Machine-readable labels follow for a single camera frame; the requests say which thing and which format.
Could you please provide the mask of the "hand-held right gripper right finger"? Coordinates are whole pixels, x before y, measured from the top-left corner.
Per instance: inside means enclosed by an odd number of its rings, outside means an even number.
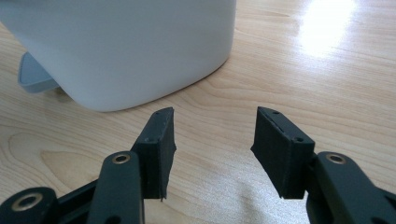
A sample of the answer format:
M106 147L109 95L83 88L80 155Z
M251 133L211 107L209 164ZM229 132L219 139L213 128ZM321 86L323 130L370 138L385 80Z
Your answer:
M315 142L282 113L257 108L251 151L281 198L304 197L304 167L311 161L314 147Z

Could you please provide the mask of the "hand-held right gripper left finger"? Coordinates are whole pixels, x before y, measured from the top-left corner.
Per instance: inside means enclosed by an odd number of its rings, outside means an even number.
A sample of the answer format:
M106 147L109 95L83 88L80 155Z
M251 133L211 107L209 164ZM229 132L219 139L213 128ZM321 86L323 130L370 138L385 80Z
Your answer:
M174 108L154 112L131 150L139 158L143 197L164 199L177 150L174 132Z

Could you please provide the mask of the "white grey pedal bin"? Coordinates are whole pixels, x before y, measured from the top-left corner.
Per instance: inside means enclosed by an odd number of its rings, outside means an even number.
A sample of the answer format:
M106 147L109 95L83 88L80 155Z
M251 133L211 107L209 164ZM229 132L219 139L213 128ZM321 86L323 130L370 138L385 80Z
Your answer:
M0 0L26 48L18 82L95 111L142 105L212 74L233 44L236 0Z

